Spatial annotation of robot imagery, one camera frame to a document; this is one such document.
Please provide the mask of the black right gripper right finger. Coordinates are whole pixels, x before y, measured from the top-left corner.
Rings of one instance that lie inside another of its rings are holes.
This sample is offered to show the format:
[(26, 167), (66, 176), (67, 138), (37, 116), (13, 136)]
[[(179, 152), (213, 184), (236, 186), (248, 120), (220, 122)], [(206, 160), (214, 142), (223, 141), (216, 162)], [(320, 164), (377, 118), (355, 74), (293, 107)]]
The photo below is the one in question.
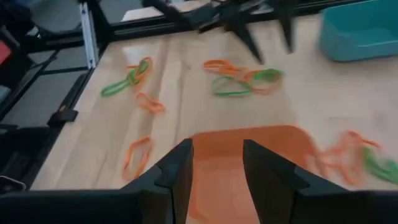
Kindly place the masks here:
[(346, 190), (253, 140), (243, 163), (260, 224), (398, 224), (398, 190)]

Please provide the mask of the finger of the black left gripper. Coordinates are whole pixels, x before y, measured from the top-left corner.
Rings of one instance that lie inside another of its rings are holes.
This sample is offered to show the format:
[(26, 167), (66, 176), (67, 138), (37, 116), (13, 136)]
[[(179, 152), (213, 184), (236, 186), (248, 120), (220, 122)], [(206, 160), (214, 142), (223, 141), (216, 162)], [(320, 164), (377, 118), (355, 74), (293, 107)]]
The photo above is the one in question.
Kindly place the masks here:
[(262, 54), (257, 48), (252, 35), (247, 28), (245, 23), (232, 23), (228, 24), (228, 29), (231, 31), (237, 38), (241, 40), (241, 42), (248, 48), (251, 54), (256, 58), (257, 62), (260, 64), (264, 63), (264, 59)]
[(293, 45), (294, 15), (292, 12), (289, 11), (280, 11), (278, 19), (284, 35), (285, 46), (287, 48), (287, 51), (288, 53), (292, 53), (294, 51), (294, 45)]

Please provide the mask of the silver aluminium rail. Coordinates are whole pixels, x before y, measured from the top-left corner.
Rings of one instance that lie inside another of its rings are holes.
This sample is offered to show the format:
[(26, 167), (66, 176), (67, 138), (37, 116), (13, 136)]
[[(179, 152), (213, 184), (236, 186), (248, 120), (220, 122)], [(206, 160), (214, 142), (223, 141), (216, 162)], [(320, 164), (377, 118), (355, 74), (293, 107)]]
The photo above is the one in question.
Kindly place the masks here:
[(98, 63), (98, 52), (95, 36), (95, 27), (88, 5), (88, 0), (81, 0), (79, 3), (79, 8), (88, 68), (95, 68)]

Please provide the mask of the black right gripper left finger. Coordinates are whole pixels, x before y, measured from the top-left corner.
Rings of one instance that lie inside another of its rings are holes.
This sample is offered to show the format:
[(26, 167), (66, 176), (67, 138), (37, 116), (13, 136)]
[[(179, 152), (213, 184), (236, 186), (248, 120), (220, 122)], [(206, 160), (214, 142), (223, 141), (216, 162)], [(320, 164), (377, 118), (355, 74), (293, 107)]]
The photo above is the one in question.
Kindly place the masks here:
[(0, 196), (0, 224), (185, 224), (193, 141), (184, 139), (121, 189), (41, 190)]

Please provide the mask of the orange rubber band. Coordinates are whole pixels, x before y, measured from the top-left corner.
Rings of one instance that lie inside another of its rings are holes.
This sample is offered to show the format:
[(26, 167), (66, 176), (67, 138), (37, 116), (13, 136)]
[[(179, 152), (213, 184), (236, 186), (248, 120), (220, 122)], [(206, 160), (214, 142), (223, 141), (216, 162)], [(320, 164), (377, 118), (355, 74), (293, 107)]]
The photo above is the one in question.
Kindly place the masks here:
[(130, 86), (138, 86), (144, 83), (145, 77), (152, 70), (153, 61), (151, 57), (142, 58), (137, 65), (128, 65), (130, 69), (127, 75), (127, 83)]
[(252, 78), (252, 75), (253, 75), (254, 71), (257, 71), (257, 70), (252, 70), (252, 71), (250, 71), (250, 72), (247, 72), (247, 73), (243, 76), (243, 80), (244, 80), (247, 84), (249, 84), (249, 85), (251, 86), (251, 90), (252, 90), (254, 93), (259, 93), (259, 94), (263, 94), (263, 95), (268, 95), (268, 94), (271, 94), (271, 93), (275, 92), (278, 88), (280, 88), (280, 87), (282, 86), (282, 83), (283, 83), (283, 76), (284, 76), (284, 75), (283, 75), (281, 78), (279, 78), (279, 79), (278, 79), (276, 82), (274, 82), (274, 83), (268, 82), (268, 83), (270, 83), (270, 85), (269, 85), (268, 87), (265, 87), (265, 88), (258, 88), (258, 87), (255, 87), (254, 84), (252, 83), (252, 82), (254, 81), (254, 79)]
[(151, 111), (153, 113), (165, 112), (165, 106), (161, 102), (153, 100), (143, 92), (139, 92), (137, 94), (136, 100), (138, 105), (145, 110)]
[(317, 148), (317, 145), (310, 136), (305, 137), (303, 150), (305, 154), (304, 168), (306, 170), (316, 173), (320, 177), (327, 179), (328, 172), (326, 169), (326, 165), (321, 159), (320, 151)]
[(247, 70), (246, 67), (237, 67), (228, 60), (223, 59), (207, 60), (203, 63), (203, 68), (220, 75), (237, 75), (242, 72), (244, 73)]
[(347, 184), (360, 185), (364, 175), (364, 149), (381, 152), (381, 145), (353, 130), (344, 131), (338, 142), (320, 153), (323, 165), (339, 171)]
[[(129, 164), (130, 164), (133, 152), (138, 147), (141, 147), (142, 145), (145, 145), (145, 144), (148, 145), (148, 148), (147, 148), (147, 150), (145, 150), (145, 153), (144, 153), (142, 159), (140, 160), (139, 167), (135, 171), (134, 175), (130, 175), (129, 174)], [(150, 156), (152, 149), (153, 149), (153, 140), (149, 136), (143, 137), (143, 138), (141, 138), (137, 141), (134, 141), (133, 143), (130, 144), (127, 154), (124, 158), (124, 164), (123, 164), (123, 168), (122, 168), (122, 178), (124, 180), (126, 180), (126, 181), (135, 180), (143, 173), (144, 168), (149, 160), (149, 156)]]

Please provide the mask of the teal plastic basket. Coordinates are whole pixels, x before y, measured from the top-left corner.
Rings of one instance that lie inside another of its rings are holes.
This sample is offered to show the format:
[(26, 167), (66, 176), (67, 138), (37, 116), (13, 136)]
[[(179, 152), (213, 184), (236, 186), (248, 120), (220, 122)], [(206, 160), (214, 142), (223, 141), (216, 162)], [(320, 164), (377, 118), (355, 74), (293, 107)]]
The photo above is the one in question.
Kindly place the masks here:
[(398, 55), (398, 0), (367, 0), (322, 11), (320, 51), (349, 62)]

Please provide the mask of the orange plastic basket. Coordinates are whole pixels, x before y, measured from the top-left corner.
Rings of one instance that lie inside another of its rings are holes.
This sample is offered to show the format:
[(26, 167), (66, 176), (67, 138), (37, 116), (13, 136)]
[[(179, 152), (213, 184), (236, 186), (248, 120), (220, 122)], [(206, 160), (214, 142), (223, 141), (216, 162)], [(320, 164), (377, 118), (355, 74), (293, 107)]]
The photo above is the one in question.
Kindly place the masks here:
[(243, 168), (243, 141), (260, 145), (306, 168), (316, 147), (291, 125), (227, 129), (193, 135), (189, 217), (198, 224), (259, 224)]

